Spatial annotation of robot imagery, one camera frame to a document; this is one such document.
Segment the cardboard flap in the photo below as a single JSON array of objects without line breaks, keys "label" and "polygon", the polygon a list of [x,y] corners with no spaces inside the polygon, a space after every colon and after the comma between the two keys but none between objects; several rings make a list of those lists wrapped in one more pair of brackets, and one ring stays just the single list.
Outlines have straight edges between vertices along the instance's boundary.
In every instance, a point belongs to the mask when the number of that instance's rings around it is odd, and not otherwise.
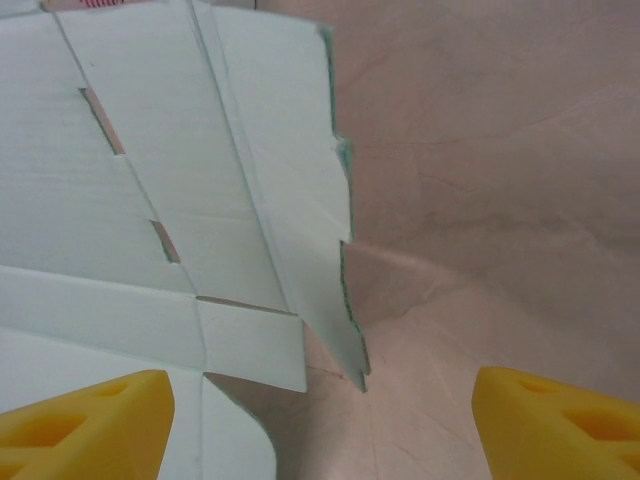
[{"label": "cardboard flap", "polygon": [[79,87],[51,15],[0,29],[0,265],[191,292]]},{"label": "cardboard flap", "polygon": [[364,339],[341,283],[350,192],[325,39],[313,23],[194,6],[289,309],[364,389]]},{"label": "cardboard flap", "polygon": [[192,296],[0,266],[1,326],[202,370]]},{"label": "cardboard flap", "polygon": [[196,294],[285,310],[188,3],[59,18]]}]

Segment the cardboard slot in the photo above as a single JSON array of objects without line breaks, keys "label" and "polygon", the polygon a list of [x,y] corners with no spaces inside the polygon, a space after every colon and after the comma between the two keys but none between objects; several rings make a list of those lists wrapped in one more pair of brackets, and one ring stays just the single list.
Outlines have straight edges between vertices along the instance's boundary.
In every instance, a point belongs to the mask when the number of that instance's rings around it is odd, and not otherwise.
[{"label": "cardboard slot", "polygon": [[80,93],[89,104],[89,107],[91,107],[91,112],[98,121],[98,125],[100,125],[102,133],[104,133],[107,142],[109,142],[109,146],[111,146],[113,153],[115,155],[124,155],[124,147],[122,146],[113,125],[109,121],[109,117],[107,117],[98,96],[91,88],[81,88]]},{"label": "cardboard slot", "polygon": [[164,225],[155,220],[151,220],[151,225],[153,225],[153,229],[158,234],[158,238],[160,239],[160,243],[162,244],[162,250],[164,250],[164,254],[166,255],[169,263],[180,263],[180,255],[178,255],[178,251],[171,241],[166,228],[164,228]]},{"label": "cardboard slot", "polygon": [[279,313],[281,315],[296,316],[296,314],[294,313],[286,312],[284,310],[278,310],[276,308],[259,307],[257,305],[251,305],[250,303],[236,302],[234,300],[228,300],[226,298],[211,297],[208,295],[198,295],[196,297],[196,300],[200,300],[202,302],[209,302],[209,303],[218,303],[220,305],[227,305],[230,307],[247,308],[249,310],[257,310],[259,312]]}]

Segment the pink wall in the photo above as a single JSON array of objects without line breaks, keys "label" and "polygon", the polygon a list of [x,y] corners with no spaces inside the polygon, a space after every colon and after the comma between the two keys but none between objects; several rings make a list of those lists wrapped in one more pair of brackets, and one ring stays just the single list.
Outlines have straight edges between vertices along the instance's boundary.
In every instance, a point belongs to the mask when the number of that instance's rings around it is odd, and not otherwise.
[{"label": "pink wall", "polygon": [[[464,279],[532,319],[532,332],[550,329],[544,339],[566,333],[553,347],[559,356],[569,338],[598,339],[606,352],[598,355],[632,375],[640,365],[640,2],[259,7],[337,27],[338,122],[356,145],[363,245],[349,270],[363,323]],[[453,335],[481,315],[470,310]],[[620,390],[610,373],[603,367],[586,383]]]}]

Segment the cardboard box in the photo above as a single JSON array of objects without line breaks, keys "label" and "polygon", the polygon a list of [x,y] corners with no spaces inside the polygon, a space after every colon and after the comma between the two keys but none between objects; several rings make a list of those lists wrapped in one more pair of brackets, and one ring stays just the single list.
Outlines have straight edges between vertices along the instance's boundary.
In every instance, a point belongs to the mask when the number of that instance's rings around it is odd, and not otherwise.
[{"label": "cardboard box", "polygon": [[199,0],[70,5],[0,8],[0,411],[164,368],[160,478],[275,478],[203,373],[304,391],[305,322],[365,389],[330,32]]}]

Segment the white cardboard sheet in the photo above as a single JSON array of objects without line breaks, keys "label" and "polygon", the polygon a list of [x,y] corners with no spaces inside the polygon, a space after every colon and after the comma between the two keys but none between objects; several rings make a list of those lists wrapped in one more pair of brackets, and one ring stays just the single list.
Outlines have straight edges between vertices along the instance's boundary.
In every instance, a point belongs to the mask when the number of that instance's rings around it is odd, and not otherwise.
[{"label": "white cardboard sheet", "polygon": [[274,478],[261,427],[202,373],[304,390],[302,317],[364,388],[323,39],[226,10],[220,33],[186,0],[18,13],[0,10],[0,411],[165,368],[161,478]]}]

